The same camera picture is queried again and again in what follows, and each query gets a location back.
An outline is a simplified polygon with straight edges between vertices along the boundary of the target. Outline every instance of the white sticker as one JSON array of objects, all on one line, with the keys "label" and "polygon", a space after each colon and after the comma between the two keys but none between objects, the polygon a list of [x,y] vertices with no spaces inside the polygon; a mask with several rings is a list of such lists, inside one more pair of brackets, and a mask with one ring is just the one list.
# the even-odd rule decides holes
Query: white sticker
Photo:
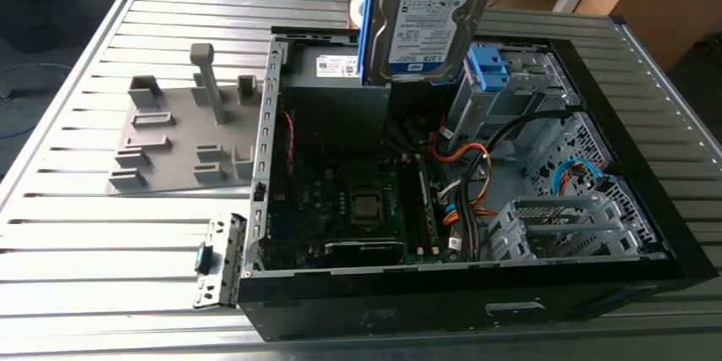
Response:
[{"label": "white sticker", "polygon": [[457,251],[462,251],[462,239],[457,237],[449,238],[449,247]]},{"label": "white sticker", "polygon": [[390,64],[396,71],[438,68],[448,59],[457,32],[454,12],[466,0],[401,0],[392,43]]},{"label": "white sticker", "polygon": [[319,78],[360,78],[356,55],[319,55],[317,58]]}]

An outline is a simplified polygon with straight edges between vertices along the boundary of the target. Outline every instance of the blue cable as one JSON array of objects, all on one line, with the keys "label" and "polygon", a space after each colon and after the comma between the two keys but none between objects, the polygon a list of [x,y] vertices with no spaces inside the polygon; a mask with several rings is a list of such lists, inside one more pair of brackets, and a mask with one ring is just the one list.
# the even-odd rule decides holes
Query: blue cable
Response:
[{"label": "blue cable", "polygon": [[26,129],[23,131],[18,131],[17,133],[13,133],[13,134],[9,134],[9,135],[2,135],[0,139],[11,139],[13,137],[18,137],[19,135],[30,133],[34,130],[35,130],[35,126],[33,126],[31,128],[29,128],[29,129]]},{"label": "blue cable", "polygon": [[589,171],[592,172],[596,178],[604,177],[602,170],[593,162],[588,160],[582,160],[580,158],[573,158],[572,160],[566,160],[565,162],[560,164],[560,166],[554,170],[554,176],[552,177],[552,194],[553,195],[557,195],[560,193],[562,177],[565,176],[566,169],[576,163],[580,163],[585,167],[588,167]]}]

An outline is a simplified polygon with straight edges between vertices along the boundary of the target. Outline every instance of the wire bundle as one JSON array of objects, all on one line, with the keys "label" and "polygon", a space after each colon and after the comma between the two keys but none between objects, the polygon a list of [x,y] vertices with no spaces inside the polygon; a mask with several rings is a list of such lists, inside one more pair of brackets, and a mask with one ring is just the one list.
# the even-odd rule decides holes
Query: wire bundle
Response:
[{"label": "wire bundle", "polygon": [[477,224],[474,218],[474,210],[477,209],[477,204],[484,199],[484,195],[480,194],[480,198],[469,204],[469,186],[472,174],[474,173],[476,168],[481,164],[482,160],[488,160],[488,163],[492,163],[490,153],[494,150],[497,144],[508,137],[508,135],[524,124],[540,119],[540,118],[569,118],[573,115],[573,110],[546,110],[541,112],[533,112],[518,118],[510,120],[493,134],[486,143],[486,148],[481,151],[472,162],[466,173],[462,176],[462,182],[457,188],[457,208],[460,212],[458,220],[462,222],[468,233],[470,234],[470,259],[481,259],[480,243],[478,243],[478,233],[477,233]]},{"label": "wire bundle", "polygon": [[568,170],[573,167],[578,167],[578,168],[586,167],[589,172],[593,174],[596,178],[604,177],[602,170],[593,162],[588,160],[582,160],[580,158],[573,158],[572,160],[566,160],[558,166],[557,170],[554,171],[554,175],[552,177],[552,194],[553,195],[560,195],[565,192],[565,187],[572,177],[570,172]]},{"label": "wire bundle", "polygon": [[[437,136],[438,136],[438,132],[434,134],[433,140],[436,140]],[[486,158],[486,165],[488,165],[485,186],[482,187],[482,190],[478,193],[478,197],[472,201],[472,205],[474,206],[474,211],[477,212],[478,216],[492,216],[494,214],[493,211],[489,211],[489,210],[486,210],[484,208],[478,208],[478,206],[482,203],[482,200],[485,200],[486,193],[489,192],[489,185],[490,185],[492,178],[493,178],[493,159],[492,159],[492,156],[489,155],[489,152],[486,151],[485,145],[482,145],[481,143],[465,144],[458,148],[458,150],[450,156],[444,156],[440,153],[437,144],[436,143],[433,144],[434,157],[437,158],[437,160],[440,160],[442,162],[454,162],[454,161],[457,161],[460,158],[462,158],[462,156],[470,150],[480,150],[481,151],[481,154]],[[453,210],[448,214],[448,216],[444,218],[444,223],[442,224],[445,226],[449,226],[457,220],[460,220],[458,211]]]}]

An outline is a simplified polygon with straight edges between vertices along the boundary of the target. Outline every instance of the ribbed metal surface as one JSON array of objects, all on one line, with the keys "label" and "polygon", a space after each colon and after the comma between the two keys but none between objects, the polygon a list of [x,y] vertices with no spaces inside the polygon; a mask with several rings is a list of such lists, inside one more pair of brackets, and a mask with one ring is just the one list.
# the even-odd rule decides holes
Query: ribbed metal surface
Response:
[{"label": "ribbed metal surface", "polygon": [[[117,6],[110,34],[94,46],[99,51],[87,52],[87,69],[81,63],[78,81],[62,91],[0,189],[9,192],[0,212],[2,354],[103,353],[115,358],[119,353],[163,352],[159,357],[170,359],[257,359],[265,352],[263,359],[289,359],[289,353],[301,359],[449,359],[578,353],[598,359],[605,353],[609,359],[612,353],[602,349],[625,345],[638,355],[684,354],[693,359],[720,354],[720,280],[586,323],[382,342],[372,337],[281,347],[262,342],[241,313],[193,313],[194,250],[207,219],[229,211],[245,213],[247,193],[105,196],[106,170],[130,103],[130,77],[153,74],[162,86],[193,85],[187,50],[194,42],[209,41],[221,81],[231,82],[241,74],[263,80],[270,27],[342,28],[346,3],[119,0]],[[722,266],[719,147],[677,102],[674,90],[658,83],[624,29],[605,18],[490,11],[480,34],[573,40],[712,261]],[[705,334],[669,337],[700,332]],[[545,341],[572,337],[553,344]],[[670,344],[676,341],[695,347]],[[481,342],[481,347],[472,345]],[[424,351],[409,347],[422,343]],[[313,348],[323,350],[310,353]]]}]

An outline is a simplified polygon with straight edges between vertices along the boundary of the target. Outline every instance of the motherboard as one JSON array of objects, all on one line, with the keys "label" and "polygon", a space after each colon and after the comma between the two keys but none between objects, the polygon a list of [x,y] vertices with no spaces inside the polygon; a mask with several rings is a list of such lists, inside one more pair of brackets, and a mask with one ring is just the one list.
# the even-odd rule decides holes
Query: motherboard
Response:
[{"label": "motherboard", "polygon": [[267,269],[442,262],[426,159],[301,161],[277,193]]}]

